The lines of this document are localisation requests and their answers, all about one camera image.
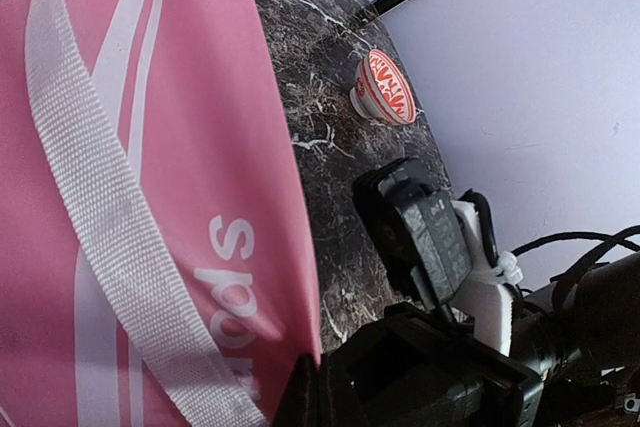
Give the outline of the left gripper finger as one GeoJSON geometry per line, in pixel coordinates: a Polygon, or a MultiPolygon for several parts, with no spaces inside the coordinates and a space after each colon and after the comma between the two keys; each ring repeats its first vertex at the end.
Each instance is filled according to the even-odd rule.
{"type": "Polygon", "coordinates": [[[274,427],[321,425],[321,373],[311,354],[298,358],[272,420],[274,427]]]}

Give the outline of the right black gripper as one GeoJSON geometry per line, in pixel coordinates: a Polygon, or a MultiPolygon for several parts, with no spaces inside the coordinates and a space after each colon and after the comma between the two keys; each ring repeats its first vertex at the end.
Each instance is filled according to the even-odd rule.
{"type": "Polygon", "coordinates": [[[360,328],[321,371],[323,426],[557,426],[637,399],[639,258],[587,271],[562,307],[528,299],[510,355],[406,303],[360,328]]]}

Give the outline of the pink racket cover bag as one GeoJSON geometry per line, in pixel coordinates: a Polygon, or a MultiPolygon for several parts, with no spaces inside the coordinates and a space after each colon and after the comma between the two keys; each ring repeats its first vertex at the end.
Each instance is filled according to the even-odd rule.
{"type": "MultiPolygon", "coordinates": [[[[34,0],[1,0],[1,422],[181,426],[84,255],[31,115],[34,0]]],[[[255,0],[65,0],[88,76],[189,294],[272,420],[320,356],[309,221],[255,0]]]]}

